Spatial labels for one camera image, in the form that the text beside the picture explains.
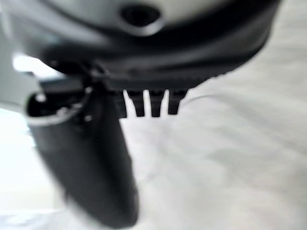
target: circular hole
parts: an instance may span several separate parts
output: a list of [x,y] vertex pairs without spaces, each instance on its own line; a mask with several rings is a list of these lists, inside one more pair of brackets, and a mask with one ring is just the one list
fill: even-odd
[[121,16],[130,25],[145,27],[157,21],[161,14],[153,7],[134,5],[125,7],[121,12]]

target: white surface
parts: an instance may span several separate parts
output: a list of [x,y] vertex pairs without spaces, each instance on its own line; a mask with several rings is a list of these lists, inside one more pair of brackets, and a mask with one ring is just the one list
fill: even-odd
[[55,189],[18,113],[0,109],[0,214],[55,208]]

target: black plastic device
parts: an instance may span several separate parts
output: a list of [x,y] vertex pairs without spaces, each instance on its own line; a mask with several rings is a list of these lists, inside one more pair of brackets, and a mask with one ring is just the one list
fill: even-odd
[[118,121],[127,117],[123,92],[133,100],[137,116],[144,116],[143,91],[149,90],[152,116],[159,117],[169,90],[168,113],[176,115],[188,90],[235,70],[263,48],[280,4],[1,2],[7,36],[46,70],[16,68],[36,77],[42,88],[26,105],[42,159],[69,197],[115,229],[133,226],[139,207]]

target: blurry object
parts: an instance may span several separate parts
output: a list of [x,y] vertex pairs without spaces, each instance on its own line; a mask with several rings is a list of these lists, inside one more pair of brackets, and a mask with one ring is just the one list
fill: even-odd
[[139,199],[118,120],[127,114],[123,92],[144,116],[149,90],[152,116],[159,117],[169,91],[168,113],[178,114],[188,90],[263,48],[280,1],[2,3],[7,35],[27,60],[51,70],[51,78],[42,77],[14,58],[16,69],[41,86],[26,108],[41,157],[68,199],[101,224],[125,228],[137,221]]

